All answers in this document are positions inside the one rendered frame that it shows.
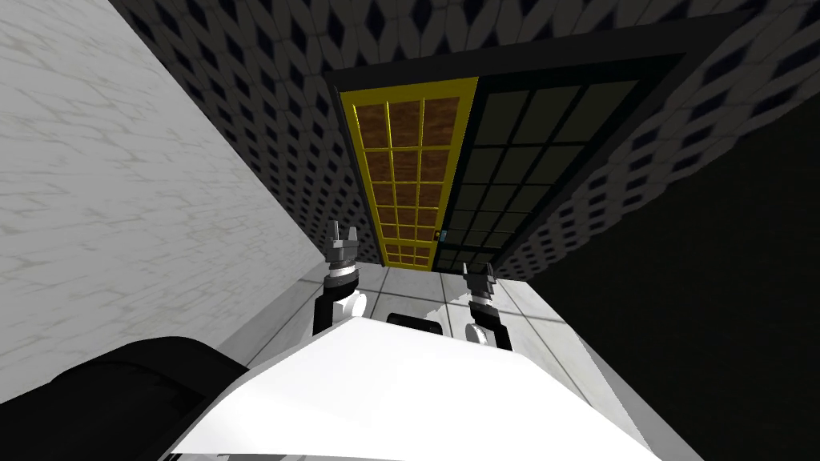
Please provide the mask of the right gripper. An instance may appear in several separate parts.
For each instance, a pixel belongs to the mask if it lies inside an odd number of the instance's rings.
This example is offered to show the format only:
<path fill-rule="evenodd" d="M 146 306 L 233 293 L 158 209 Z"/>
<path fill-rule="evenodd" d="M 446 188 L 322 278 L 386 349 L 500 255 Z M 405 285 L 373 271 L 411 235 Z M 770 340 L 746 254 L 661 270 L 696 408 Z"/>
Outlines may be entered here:
<path fill-rule="evenodd" d="M 473 296 L 493 296 L 493 286 L 496 284 L 493 268 L 490 263 L 486 264 L 486 275 L 469 274 L 466 263 L 462 263 L 462 275 L 467 288 Z"/>

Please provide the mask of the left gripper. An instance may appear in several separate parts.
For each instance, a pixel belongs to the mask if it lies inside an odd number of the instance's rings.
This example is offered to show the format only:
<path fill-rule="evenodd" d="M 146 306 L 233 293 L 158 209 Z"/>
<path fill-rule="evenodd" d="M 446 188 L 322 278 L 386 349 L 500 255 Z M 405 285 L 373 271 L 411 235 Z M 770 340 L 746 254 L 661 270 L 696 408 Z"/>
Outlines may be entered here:
<path fill-rule="evenodd" d="M 327 248 L 328 258 L 356 258 L 360 242 L 357 240 L 357 229 L 350 226 L 348 238 L 340 239 L 339 223 L 332 220 L 329 223 L 329 241 Z"/>

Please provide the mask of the yellow door leaf brown panes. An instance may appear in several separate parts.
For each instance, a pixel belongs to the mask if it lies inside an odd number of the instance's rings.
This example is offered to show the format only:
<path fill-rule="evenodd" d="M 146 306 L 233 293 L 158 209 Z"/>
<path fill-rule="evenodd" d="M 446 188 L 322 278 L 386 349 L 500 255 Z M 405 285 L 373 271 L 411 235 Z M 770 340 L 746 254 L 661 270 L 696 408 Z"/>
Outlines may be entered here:
<path fill-rule="evenodd" d="M 477 77 L 340 93 L 384 263 L 433 271 Z"/>

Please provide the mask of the dark door leaf glass panes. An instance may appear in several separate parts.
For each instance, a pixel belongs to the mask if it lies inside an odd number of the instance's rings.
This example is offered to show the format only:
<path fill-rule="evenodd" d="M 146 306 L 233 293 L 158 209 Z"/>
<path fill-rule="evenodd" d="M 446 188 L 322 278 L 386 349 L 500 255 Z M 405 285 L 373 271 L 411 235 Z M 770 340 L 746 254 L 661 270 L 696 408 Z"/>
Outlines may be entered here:
<path fill-rule="evenodd" d="M 651 91 L 649 77 L 541 70 L 482 77 L 432 269 L 499 267 Z"/>

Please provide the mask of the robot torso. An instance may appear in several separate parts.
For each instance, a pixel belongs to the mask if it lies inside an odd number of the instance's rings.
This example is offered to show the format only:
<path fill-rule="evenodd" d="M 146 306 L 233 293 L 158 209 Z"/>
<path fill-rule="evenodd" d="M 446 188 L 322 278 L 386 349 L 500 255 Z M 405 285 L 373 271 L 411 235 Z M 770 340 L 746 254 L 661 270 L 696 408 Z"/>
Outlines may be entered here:
<path fill-rule="evenodd" d="M 523 355 L 361 317 L 252 367 L 171 451 L 660 461 Z"/>

